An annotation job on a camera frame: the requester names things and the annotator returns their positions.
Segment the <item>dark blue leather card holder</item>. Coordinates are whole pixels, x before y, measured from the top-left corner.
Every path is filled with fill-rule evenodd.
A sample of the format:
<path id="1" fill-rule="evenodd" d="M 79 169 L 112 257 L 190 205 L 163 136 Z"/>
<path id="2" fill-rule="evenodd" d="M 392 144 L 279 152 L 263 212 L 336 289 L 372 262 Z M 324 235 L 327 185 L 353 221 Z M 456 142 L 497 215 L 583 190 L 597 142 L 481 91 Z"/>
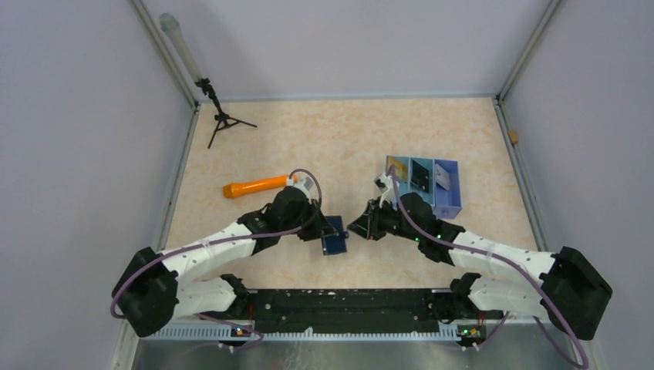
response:
<path id="1" fill-rule="evenodd" d="M 332 227 L 332 231 L 326 232 L 321 237 L 323 255 L 331 256 L 346 253 L 346 240 L 349 238 L 349 232 L 343 225 L 342 217 L 326 216 L 325 218 Z"/>

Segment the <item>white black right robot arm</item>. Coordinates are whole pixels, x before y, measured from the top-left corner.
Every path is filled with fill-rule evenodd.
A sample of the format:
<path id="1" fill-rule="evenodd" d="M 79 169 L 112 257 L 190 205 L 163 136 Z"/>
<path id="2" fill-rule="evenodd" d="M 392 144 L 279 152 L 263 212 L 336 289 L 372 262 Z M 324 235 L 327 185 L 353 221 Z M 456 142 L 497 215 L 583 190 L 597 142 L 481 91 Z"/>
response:
<path id="1" fill-rule="evenodd" d="M 380 198 L 370 200 L 348 229 L 372 241 L 388 234 L 416 241 L 429 260 L 465 269 L 450 284 L 459 316 L 508 311 L 547 318 L 579 340 L 595 337 L 613 290 L 580 251 L 512 247 L 437 218 L 415 193 L 402 195 L 400 202 L 395 207 Z"/>

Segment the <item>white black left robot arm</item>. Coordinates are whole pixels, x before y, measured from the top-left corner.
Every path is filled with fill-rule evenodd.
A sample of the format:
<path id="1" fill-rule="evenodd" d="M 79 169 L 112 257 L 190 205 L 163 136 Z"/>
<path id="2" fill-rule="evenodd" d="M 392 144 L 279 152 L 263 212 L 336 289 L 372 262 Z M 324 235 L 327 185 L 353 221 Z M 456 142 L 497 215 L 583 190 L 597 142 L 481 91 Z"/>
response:
<path id="1" fill-rule="evenodd" d="M 296 188 L 285 187 L 271 203 L 243 214 L 218 232 L 185 247 L 156 252 L 138 250 L 112 290 L 110 314 L 129 322 L 141 338 L 177 318 L 221 311 L 239 318 L 248 303 L 244 294 L 219 278 L 198 279 L 228 262 L 250 257 L 275 246 L 282 237 L 301 241 L 335 234 L 320 209 L 321 201 Z"/>

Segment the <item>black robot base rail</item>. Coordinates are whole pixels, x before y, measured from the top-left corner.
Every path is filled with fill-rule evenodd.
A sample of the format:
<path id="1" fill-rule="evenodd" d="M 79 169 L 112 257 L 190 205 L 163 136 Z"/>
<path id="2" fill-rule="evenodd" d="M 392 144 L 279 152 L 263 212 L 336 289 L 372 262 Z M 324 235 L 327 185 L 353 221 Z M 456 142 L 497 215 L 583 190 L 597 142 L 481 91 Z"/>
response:
<path id="1" fill-rule="evenodd" d="M 240 294 L 213 318 L 246 321 L 264 334 L 435 333 L 454 321 L 501 319 L 502 311 L 480 311 L 446 289 L 260 289 Z"/>

